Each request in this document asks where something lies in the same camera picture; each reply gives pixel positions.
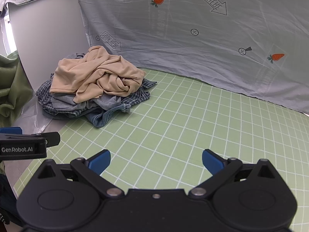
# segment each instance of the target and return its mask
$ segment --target blue gripper pad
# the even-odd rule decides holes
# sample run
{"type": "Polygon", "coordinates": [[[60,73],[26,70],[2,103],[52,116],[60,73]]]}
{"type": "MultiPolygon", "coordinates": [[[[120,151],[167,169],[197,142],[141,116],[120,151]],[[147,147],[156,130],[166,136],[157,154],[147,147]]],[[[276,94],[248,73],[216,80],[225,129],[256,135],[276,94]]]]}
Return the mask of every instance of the blue gripper pad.
{"type": "Polygon", "coordinates": [[[23,134],[23,130],[20,127],[2,127],[0,133],[23,134]]]}
{"type": "Polygon", "coordinates": [[[103,150],[87,159],[88,168],[100,175],[111,162],[111,153],[109,150],[103,150]]]}
{"type": "Polygon", "coordinates": [[[221,169],[224,168],[224,164],[222,161],[214,157],[212,154],[210,154],[207,150],[203,151],[202,154],[202,161],[204,167],[207,168],[207,170],[212,174],[216,174],[221,169]]]}

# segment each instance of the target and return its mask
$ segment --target green grid mat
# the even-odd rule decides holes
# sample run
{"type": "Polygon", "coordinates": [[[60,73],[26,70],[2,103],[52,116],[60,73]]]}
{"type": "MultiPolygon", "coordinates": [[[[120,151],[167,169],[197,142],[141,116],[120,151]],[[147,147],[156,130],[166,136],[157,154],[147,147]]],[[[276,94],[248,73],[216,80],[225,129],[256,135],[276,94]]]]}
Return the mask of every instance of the green grid mat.
{"type": "MultiPolygon", "coordinates": [[[[291,228],[309,231],[309,122],[304,114],[212,87],[200,81],[150,71],[158,81],[146,102],[118,113],[103,128],[84,118],[61,129],[61,142],[47,151],[56,163],[89,158],[108,149],[112,161],[102,176],[128,188],[184,188],[208,179],[206,148],[246,163],[268,158],[298,201],[291,228]]],[[[35,159],[14,189],[20,194],[43,159],[35,159]]]]}

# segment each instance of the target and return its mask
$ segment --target clear plastic bag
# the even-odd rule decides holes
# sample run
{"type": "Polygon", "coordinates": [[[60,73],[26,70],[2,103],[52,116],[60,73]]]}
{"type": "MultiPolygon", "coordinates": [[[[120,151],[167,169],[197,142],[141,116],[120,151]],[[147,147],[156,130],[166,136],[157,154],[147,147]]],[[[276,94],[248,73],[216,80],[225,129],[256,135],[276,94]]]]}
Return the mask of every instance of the clear plastic bag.
{"type": "Polygon", "coordinates": [[[42,107],[38,103],[37,96],[33,96],[32,99],[24,105],[21,115],[13,126],[19,126],[23,130],[23,134],[41,133],[51,120],[51,118],[42,114],[42,107]]]}

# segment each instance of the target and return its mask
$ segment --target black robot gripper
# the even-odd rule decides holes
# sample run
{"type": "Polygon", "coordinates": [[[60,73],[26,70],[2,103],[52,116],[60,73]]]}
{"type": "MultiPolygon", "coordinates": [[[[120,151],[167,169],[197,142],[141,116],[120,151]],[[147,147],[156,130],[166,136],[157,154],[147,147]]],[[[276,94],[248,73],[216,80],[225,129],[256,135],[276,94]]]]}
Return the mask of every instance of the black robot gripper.
{"type": "Polygon", "coordinates": [[[202,161],[213,176],[187,195],[183,189],[125,194],[100,176],[108,150],[70,164],[47,159],[17,200],[23,231],[290,231],[296,199],[270,161],[243,164],[208,149],[202,161]]]}

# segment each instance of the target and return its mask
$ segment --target pile of clothes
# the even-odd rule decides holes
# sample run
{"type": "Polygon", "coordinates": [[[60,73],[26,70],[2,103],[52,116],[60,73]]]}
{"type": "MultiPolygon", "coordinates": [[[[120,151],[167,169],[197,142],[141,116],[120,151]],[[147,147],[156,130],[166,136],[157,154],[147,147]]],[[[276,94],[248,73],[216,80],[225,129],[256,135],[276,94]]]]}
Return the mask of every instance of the pile of clothes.
{"type": "Polygon", "coordinates": [[[45,116],[60,120],[85,116],[95,127],[103,127],[115,111],[127,113],[150,98],[145,89],[157,82],[145,79],[145,74],[122,56],[93,46],[87,54],[60,60],[36,95],[45,116]]]}

